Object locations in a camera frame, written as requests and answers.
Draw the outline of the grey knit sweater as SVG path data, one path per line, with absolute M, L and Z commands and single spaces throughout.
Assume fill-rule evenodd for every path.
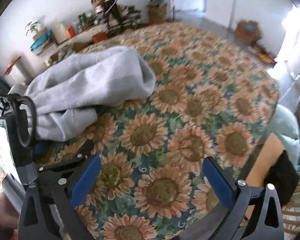
M 95 106 L 146 99 L 154 71 L 133 48 L 72 54 L 38 75 L 28 86 L 36 108 L 39 140 L 67 141 L 98 120 Z

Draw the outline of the white laundry basket red lid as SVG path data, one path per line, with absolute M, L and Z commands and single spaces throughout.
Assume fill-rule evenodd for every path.
M 24 67 L 21 56 L 13 59 L 8 64 L 4 78 L 10 86 L 16 84 L 23 84 L 27 86 L 32 80 L 31 75 Z

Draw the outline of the low wooden shelf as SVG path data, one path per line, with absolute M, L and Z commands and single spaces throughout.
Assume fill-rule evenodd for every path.
M 62 50 L 62 48 L 70 48 L 75 52 L 81 51 L 83 48 L 92 44 L 93 36 L 100 32 L 107 32 L 106 24 L 92 26 L 76 36 L 61 42 L 60 44 L 56 44 L 55 42 L 51 43 L 35 57 L 40 61 L 40 63 L 47 67 L 49 63 L 54 63 L 58 60 L 58 52 Z

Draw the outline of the teal basin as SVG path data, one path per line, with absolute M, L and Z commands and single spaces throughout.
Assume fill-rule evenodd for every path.
M 51 33 L 52 33 L 52 29 L 48 29 L 47 31 L 45 31 L 43 34 L 41 34 L 35 41 L 34 43 L 30 46 L 30 50 L 36 50 L 39 47 L 41 47 L 42 45 L 44 45 L 46 42 L 51 42 L 52 38 L 51 38 Z

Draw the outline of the potted plant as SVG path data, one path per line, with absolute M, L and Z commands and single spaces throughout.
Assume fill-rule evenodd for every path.
M 42 29 L 44 29 L 44 26 L 43 26 L 43 24 L 42 24 L 40 21 L 29 22 L 29 23 L 25 26 L 26 35 L 28 35 L 28 34 L 37 34 L 37 33 L 39 33 Z

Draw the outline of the white plastic container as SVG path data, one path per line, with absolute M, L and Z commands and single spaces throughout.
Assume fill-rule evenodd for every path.
M 59 25 L 56 25 L 52 28 L 52 33 L 55 39 L 55 43 L 57 45 L 60 45 L 67 41 L 69 38 L 66 34 L 66 27 L 63 23 L 60 23 Z

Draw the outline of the orange paper bag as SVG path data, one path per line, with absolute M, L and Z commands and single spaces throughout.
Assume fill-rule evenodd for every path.
M 107 40 L 107 39 L 108 39 L 108 35 L 105 31 L 98 32 L 95 35 L 93 35 L 91 38 L 93 44 L 97 44 L 97 43 Z

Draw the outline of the sunflower pattern bed cover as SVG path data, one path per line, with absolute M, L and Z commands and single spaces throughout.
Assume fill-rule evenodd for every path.
M 95 143 L 101 173 L 79 217 L 96 239 L 170 239 L 212 209 L 202 162 L 238 177 L 274 113 L 278 84 L 239 46 L 186 23 L 165 23 L 85 48 L 132 47 L 156 74 L 153 94 L 98 110 L 97 122 L 36 162 Z

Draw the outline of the brown paper bag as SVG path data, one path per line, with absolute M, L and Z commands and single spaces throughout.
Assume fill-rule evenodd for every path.
M 150 0 L 146 7 L 150 25 L 165 22 L 167 3 L 164 0 Z

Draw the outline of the cardboard box with items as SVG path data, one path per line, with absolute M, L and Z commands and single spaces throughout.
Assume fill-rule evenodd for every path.
M 255 44 L 262 38 L 262 31 L 256 21 L 239 21 L 234 32 L 235 38 L 246 45 Z

